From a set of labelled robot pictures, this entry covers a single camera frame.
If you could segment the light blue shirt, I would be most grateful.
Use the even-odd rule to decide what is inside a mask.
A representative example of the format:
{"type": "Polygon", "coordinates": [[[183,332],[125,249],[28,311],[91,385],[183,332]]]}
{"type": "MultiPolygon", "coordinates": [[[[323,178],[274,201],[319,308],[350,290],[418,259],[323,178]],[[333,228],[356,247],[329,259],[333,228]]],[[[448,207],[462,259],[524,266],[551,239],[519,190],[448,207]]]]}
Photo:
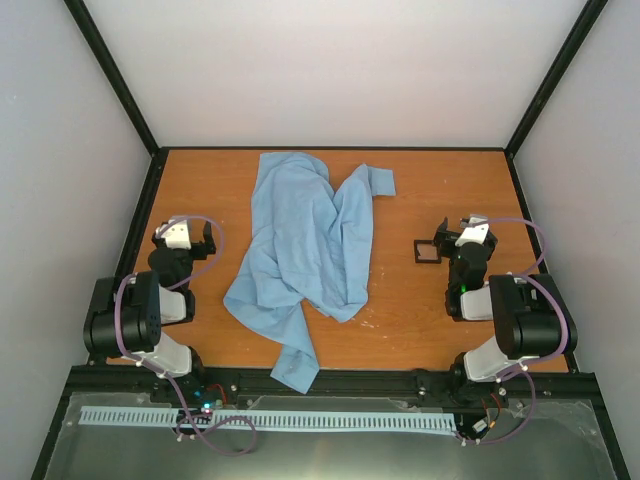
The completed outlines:
{"type": "Polygon", "coordinates": [[[338,189],[302,152],[264,153],[251,197],[252,238],[223,304],[281,346],[271,376],[305,394],[319,370],[302,303],[339,323],[368,302],[373,200],[396,193],[389,169],[361,164],[338,189]]]}

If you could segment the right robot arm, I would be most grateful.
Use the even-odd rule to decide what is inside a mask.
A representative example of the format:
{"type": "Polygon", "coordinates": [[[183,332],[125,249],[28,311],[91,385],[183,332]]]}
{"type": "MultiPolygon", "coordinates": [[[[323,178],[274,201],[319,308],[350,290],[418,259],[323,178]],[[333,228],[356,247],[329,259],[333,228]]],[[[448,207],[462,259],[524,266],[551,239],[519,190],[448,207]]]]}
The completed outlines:
{"type": "Polygon", "coordinates": [[[466,382],[503,383],[575,350],[575,322],[552,276],[538,271],[547,247],[538,225],[523,218],[472,215],[452,231],[444,219],[429,244],[435,249],[434,263],[448,261],[447,314],[459,322],[493,324],[493,335],[464,353],[455,366],[466,382]],[[520,273],[487,274],[498,245],[490,226],[498,223],[523,224],[538,236],[540,253],[520,273]]]}

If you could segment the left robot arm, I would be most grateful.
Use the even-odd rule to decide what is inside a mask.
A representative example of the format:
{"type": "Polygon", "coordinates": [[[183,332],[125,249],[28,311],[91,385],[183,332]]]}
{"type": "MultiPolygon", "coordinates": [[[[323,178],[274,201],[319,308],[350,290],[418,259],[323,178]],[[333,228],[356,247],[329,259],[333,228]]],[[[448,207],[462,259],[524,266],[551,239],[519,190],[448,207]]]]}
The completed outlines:
{"type": "Polygon", "coordinates": [[[210,269],[224,246],[220,226],[201,215],[173,216],[152,234],[146,271],[96,281],[83,327],[90,355],[124,359],[160,378],[186,402],[208,390],[196,350],[163,329],[189,323],[196,314],[192,280],[210,269]]]}

